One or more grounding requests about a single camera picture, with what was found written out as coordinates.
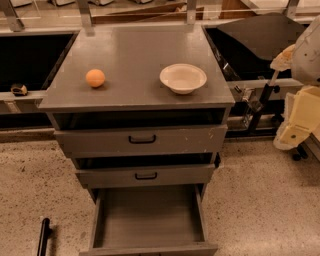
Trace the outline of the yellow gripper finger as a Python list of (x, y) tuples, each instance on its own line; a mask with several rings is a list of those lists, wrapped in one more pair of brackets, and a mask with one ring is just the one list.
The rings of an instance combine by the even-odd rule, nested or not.
[(273, 145), (290, 150), (305, 141), (320, 124), (320, 88), (304, 86), (285, 97), (284, 121), (276, 132)]
[(270, 68), (276, 71), (285, 71), (291, 68), (292, 55), (295, 45), (292, 44), (279, 53), (271, 62)]

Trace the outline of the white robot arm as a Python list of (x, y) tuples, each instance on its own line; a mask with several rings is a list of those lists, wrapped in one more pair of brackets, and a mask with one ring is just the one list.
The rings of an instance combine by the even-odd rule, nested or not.
[(320, 16), (317, 16), (297, 41), (275, 57), (270, 67), (279, 72), (291, 70), (292, 78), (303, 84), (296, 93), (285, 97), (284, 121), (273, 144), (280, 150), (297, 147), (320, 124)]

